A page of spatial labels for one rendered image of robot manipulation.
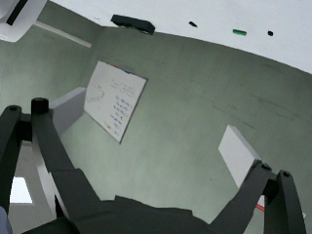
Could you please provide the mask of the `black rack of three bins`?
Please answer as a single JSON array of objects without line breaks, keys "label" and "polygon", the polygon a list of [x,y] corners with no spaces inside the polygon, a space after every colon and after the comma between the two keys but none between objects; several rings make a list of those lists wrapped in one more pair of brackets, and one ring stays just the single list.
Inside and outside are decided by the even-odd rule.
[{"label": "black rack of three bins", "polygon": [[136,19],[136,18],[113,14],[110,21],[119,27],[123,27],[127,29],[129,28],[135,29],[135,30],[138,30],[139,32],[149,34],[149,35],[153,35],[156,29],[156,27],[150,21],[144,20],[144,19]]}]

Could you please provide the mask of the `green aa battery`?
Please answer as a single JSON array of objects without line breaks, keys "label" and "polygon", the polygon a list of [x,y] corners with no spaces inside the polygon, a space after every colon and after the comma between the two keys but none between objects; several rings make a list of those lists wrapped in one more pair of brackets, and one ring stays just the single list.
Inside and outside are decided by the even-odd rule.
[{"label": "green aa battery", "polygon": [[233,34],[238,34],[238,35],[243,35],[243,36],[246,36],[246,35],[247,35],[247,32],[245,32],[245,31],[240,31],[240,30],[235,30],[235,29],[232,30],[232,33],[233,33]]}]

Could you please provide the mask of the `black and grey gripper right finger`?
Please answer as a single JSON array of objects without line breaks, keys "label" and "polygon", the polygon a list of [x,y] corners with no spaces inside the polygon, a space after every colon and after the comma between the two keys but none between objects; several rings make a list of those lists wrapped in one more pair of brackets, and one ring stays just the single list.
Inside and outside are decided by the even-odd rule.
[{"label": "black and grey gripper right finger", "polygon": [[263,234],[307,234],[289,172],[271,173],[272,169],[261,163],[250,144],[230,125],[218,150],[240,190],[200,234],[243,234],[261,195],[264,196]]}]

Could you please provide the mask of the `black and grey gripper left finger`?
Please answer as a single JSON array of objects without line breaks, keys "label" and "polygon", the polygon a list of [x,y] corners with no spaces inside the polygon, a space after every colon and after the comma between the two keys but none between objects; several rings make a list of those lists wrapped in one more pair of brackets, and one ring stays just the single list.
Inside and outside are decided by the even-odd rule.
[{"label": "black and grey gripper left finger", "polygon": [[[18,105],[0,116],[0,234],[13,234],[8,219],[16,166],[23,140],[31,141],[41,184],[55,220],[65,215],[73,234],[130,234],[108,211],[81,169],[71,163],[60,137],[83,115],[86,88],[49,103],[31,100],[31,114]],[[17,143],[18,140],[18,143]]]}]

